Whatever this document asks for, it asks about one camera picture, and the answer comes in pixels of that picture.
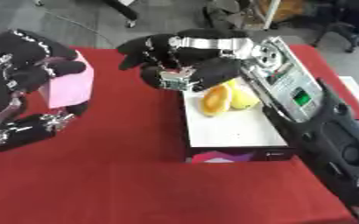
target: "office chair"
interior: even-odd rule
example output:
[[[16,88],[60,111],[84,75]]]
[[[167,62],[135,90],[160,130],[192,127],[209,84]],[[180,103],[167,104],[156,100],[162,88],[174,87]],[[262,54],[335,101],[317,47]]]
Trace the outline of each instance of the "office chair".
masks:
[[[359,31],[358,27],[354,27],[351,24],[342,22],[342,17],[346,11],[359,12],[359,0],[338,0],[334,3],[334,9],[336,14],[334,18],[327,22],[322,28],[319,36],[312,43],[312,46],[317,47],[322,38],[328,32],[337,32],[344,37],[350,43],[350,47],[346,49],[346,53],[352,53],[358,46]]]

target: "lemon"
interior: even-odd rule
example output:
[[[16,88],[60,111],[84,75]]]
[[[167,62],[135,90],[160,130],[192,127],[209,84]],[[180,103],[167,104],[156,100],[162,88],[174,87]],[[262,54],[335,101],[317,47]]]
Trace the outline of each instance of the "lemon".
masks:
[[[235,79],[226,82],[232,90],[231,107],[233,109],[248,109],[255,106],[259,100],[251,94],[247,94],[239,88]]]

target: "black finger pad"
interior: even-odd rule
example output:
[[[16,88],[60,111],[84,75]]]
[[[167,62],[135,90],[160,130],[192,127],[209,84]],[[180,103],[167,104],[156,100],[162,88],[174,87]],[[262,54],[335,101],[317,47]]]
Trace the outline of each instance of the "black finger pad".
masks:
[[[142,70],[141,79],[150,87],[160,88],[160,69],[150,66]]]

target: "robotic hand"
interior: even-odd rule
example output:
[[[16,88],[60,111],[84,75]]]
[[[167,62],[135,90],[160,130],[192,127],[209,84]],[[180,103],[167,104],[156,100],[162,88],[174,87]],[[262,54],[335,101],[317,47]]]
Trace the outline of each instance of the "robotic hand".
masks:
[[[359,122],[315,80],[281,38],[254,43],[244,32],[190,30],[131,40],[121,69],[142,66],[154,88],[201,91],[241,76],[263,112],[318,179],[359,216]]]
[[[222,33],[216,30],[186,30],[177,35],[157,34],[133,39],[118,47],[126,55],[121,70],[141,66],[141,78],[153,88],[201,91],[240,75],[239,60],[220,58],[221,50],[209,47],[172,47],[169,43],[180,38],[237,39],[248,35],[243,31]]]
[[[26,108],[26,94],[50,79],[86,69],[84,63],[73,61],[76,57],[76,51],[30,31],[0,34],[0,151],[53,137],[84,111],[86,105],[77,105],[57,115],[16,119]]]

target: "black robotic glove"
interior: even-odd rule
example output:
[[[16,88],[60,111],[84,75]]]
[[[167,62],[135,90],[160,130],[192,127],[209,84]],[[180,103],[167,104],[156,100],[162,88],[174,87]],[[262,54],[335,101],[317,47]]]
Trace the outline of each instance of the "black robotic glove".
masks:
[[[201,91],[228,81],[240,74],[238,63],[234,59],[219,58],[220,50],[180,48],[173,49],[169,39],[173,37],[195,39],[245,39],[244,31],[226,31],[194,29],[180,31],[177,34],[157,34],[136,38],[120,45],[117,50],[126,55],[120,65],[121,70],[141,66],[141,77],[151,87],[162,88],[161,72],[167,69],[180,70],[192,67],[195,72],[190,77],[196,83],[193,91]]]
[[[86,66],[73,61],[76,57],[75,50],[30,31],[0,33],[0,125],[9,120],[10,114],[5,111],[20,107],[12,104],[15,99],[37,90],[51,78],[83,72]]]

